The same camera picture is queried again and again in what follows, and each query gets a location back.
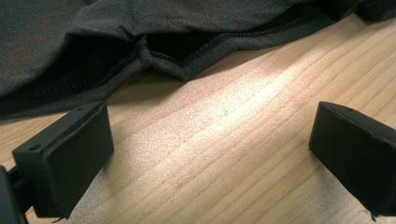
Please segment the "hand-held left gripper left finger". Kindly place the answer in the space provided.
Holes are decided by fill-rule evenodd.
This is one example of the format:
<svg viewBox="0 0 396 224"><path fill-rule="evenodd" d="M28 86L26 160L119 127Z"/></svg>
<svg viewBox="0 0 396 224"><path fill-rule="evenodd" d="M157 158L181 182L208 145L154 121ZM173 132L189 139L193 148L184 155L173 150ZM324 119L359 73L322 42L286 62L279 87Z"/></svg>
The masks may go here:
<svg viewBox="0 0 396 224"><path fill-rule="evenodd" d="M70 217L114 151L104 102L69 111L12 151L21 209L38 217Z"/></svg>

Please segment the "black pleated skirt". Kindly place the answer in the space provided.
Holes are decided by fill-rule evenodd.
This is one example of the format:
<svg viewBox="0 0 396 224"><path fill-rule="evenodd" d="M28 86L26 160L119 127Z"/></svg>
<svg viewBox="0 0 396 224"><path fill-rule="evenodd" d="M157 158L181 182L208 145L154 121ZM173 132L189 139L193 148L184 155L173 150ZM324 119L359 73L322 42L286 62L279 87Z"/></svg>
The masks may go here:
<svg viewBox="0 0 396 224"><path fill-rule="evenodd" d="M396 0L0 0L0 120L104 100L150 67L191 80L351 14L396 19Z"/></svg>

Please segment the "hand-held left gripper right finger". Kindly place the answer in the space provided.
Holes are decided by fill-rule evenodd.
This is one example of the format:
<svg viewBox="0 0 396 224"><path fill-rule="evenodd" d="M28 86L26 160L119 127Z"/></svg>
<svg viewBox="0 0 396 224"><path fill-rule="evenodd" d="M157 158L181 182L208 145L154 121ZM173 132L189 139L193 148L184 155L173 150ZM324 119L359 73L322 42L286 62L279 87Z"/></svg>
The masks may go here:
<svg viewBox="0 0 396 224"><path fill-rule="evenodd" d="M396 130L320 102L309 149L372 215L396 217Z"/></svg>

